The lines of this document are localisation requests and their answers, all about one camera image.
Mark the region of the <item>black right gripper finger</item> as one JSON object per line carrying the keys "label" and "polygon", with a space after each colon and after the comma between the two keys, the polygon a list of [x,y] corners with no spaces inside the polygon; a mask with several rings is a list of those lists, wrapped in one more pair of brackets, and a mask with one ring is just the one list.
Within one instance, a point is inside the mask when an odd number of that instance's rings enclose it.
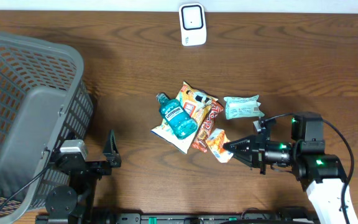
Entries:
{"label": "black right gripper finger", "polygon": [[258,151],[259,147],[256,143],[256,135],[250,135],[236,141],[231,141],[223,144],[223,149],[229,152],[246,152]]}
{"label": "black right gripper finger", "polygon": [[243,164],[247,165],[251,168],[259,168],[259,155],[257,152],[252,151],[236,151],[233,153],[233,158],[237,159],[238,161],[242,162]]}

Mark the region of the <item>small orange snack packet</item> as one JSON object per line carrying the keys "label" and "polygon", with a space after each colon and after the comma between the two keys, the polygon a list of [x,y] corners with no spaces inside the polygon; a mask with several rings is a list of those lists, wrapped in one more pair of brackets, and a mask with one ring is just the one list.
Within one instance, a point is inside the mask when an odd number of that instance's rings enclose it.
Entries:
{"label": "small orange snack packet", "polygon": [[208,149],[213,153],[220,163],[227,163],[233,156],[233,153],[225,150],[223,144],[230,142],[223,129],[216,128],[207,138]]}

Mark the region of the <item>green white packet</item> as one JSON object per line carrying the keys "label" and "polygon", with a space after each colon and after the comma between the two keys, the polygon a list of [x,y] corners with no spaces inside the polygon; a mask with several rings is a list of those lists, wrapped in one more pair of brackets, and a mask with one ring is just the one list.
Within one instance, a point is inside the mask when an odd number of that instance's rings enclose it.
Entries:
{"label": "green white packet", "polygon": [[258,102],[258,99],[259,95],[247,98],[225,96],[224,101],[226,102],[226,119],[264,117],[264,113],[259,109],[261,103]]}

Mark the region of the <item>orange red candy bar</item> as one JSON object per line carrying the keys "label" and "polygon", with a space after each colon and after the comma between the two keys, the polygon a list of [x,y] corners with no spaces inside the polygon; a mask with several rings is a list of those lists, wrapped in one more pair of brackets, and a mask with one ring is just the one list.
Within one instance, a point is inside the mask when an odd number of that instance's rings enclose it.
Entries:
{"label": "orange red candy bar", "polygon": [[224,108],[220,103],[216,101],[213,101],[211,103],[211,110],[209,111],[204,121],[201,123],[197,135],[191,144],[192,148],[198,149],[201,152],[207,152],[208,145],[206,143],[206,140],[212,133],[216,117],[223,110]]}

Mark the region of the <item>yellow white snack bag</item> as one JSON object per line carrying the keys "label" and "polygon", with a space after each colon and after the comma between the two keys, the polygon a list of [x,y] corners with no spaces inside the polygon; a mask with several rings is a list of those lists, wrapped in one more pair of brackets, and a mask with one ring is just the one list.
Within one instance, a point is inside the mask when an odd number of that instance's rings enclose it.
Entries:
{"label": "yellow white snack bag", "polygon": [[153,128],[151,132],[174,145],[182,153],[186,154],[198,132],[198,129],[201,126],[201,123],[211,110],[211,103],[213,101],[217,101],[218,99],[202,90],[192,88],[187,82],[183,82],[183,86],[177,96],[170,99],[177,99],[181,103],[185,111],[197,122],[197,130],[187,138],[180,140],[174,135],[171,127],[162,118],[161,125]]}

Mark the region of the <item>blue Listerine mouthwash bottle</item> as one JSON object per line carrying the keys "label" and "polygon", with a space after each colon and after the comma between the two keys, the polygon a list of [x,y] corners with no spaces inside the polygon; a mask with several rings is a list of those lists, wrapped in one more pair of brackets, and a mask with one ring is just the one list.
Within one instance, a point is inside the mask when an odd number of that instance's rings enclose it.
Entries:
{"label": "blue Listerine mouthwash bottle", "polygon": [[170,99],[165,93],[159,93],[156,99],[160,104],[161,117],[178,139],[185,139],[197,130],[197,122],[185,111],[177,99]]}

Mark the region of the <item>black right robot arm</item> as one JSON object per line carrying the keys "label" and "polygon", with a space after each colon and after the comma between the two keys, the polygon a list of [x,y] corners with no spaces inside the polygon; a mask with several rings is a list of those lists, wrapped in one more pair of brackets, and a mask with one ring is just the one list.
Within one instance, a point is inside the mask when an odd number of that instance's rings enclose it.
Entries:
{"label": "black right robot arm", "polygon": [[291,113],[291,142],[273,141],[272,126],[277,117],[254,121],[256,133],[223,148],[250,168],[265,174],[268,168],[295,176],[317,214],[320,223],[358,223],[349,184],[354,173],[343,168],[338,156],[325,152],[324,125],[334,125],[314,112]]}

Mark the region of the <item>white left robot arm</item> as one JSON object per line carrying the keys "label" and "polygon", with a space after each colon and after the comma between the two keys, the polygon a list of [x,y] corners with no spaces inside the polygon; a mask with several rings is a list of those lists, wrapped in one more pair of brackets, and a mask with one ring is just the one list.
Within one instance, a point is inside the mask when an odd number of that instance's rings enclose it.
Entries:
{"label": "white left robot arm", "polygon": [[109,212],[93,218],[93,202],[97,181],[112,174],[121,166],[114,131],[108,132],[103,148],[103,161],[87,161],[82,140],[65,141],[59,149],[55,167],[69,176],[66,185],[52,189],[45,200],[48,215],[37,217],[36,222],[46,223],[112,223]]}

